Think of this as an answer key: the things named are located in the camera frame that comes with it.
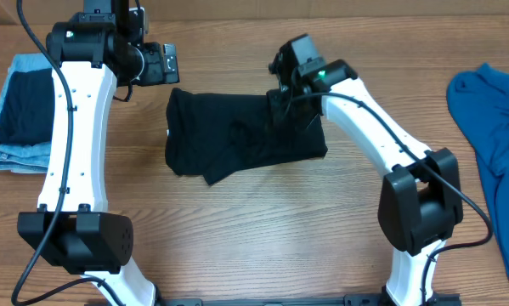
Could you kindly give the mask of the black t-shirt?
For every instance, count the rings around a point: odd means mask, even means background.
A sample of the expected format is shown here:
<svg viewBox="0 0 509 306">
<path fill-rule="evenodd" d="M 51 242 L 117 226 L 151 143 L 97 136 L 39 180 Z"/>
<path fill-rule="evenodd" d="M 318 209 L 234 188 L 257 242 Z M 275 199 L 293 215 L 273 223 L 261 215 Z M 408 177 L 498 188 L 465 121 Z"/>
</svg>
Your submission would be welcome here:
<svg viewBox="0 0 509 306">
<path fill-rule="evenodd" d="M 167 165 L 178 176 L 202 176 L 209 185 L 238 171 L 323 158 L 321 120 L 300 131 L 270 125 L 261 95 L 190 93 L 174 88 L 166 110 Z"/>
</svg>

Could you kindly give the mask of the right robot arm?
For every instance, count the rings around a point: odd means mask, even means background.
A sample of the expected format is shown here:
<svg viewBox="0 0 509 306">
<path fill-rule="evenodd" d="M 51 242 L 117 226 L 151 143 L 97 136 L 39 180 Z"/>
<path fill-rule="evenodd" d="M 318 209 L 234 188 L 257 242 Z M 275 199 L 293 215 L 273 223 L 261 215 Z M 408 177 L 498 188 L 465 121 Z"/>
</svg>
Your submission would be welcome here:
<svg viewBox="0 0 509 306">
<path fill-rule="evenodd" d="M 377 211 L 393 246 L 391 274 L 378 293 L 348 294 L 345 305 L 459 305 L 432 288 L 437 252 L 463 219 L 459 169 L 447 149 L 431 150 L 370 96 L 344 60 L 328 63 L 312 38 L 286 42 L 269 64 L 279 87 L 268 93 L 276 128 L 303 130 L 324 116 L 362 150 L 382 178 Z"/>
</svg>

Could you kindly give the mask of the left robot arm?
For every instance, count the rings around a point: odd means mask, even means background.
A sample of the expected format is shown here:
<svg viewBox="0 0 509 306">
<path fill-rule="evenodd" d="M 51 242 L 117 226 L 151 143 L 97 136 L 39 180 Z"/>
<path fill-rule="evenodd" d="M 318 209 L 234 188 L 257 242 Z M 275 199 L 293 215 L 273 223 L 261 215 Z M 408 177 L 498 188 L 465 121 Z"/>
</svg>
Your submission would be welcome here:
<svg viewBox="0 0 509 306">
<path fill-rule="evenodd" d="M 133 259 L 133 224 L 109 210 L 105 148 L 119 87 L 178 82 L 176 48 L 146 42 L 139 3 L 87 1 L 37 46 L 52 67 L 54 123 L 37 209 L 23 212 L 19 235 L 35 259 L 90 283 L 109 305 L 161 305 L 158 287 Z"/>
</svg>

